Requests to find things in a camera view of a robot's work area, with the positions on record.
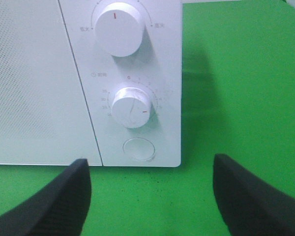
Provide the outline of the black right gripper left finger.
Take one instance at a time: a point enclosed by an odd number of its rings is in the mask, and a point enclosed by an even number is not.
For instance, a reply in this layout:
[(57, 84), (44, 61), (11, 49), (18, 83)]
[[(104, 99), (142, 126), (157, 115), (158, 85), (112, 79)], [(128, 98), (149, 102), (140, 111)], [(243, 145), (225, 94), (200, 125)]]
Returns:
[(77, 159), (26, 201), (0, 216), (0, 236), (79, 236), (91, 202), (86, 159)]

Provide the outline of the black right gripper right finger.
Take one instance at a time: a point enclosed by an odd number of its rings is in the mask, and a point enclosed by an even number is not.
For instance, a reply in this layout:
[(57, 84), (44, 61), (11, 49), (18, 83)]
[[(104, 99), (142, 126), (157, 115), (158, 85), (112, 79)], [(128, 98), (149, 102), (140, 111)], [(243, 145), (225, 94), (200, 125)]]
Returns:
[(295, 198), (267, 184), (226, 154), (213, 162), (213, 192), (233, 236), (295, 236)]

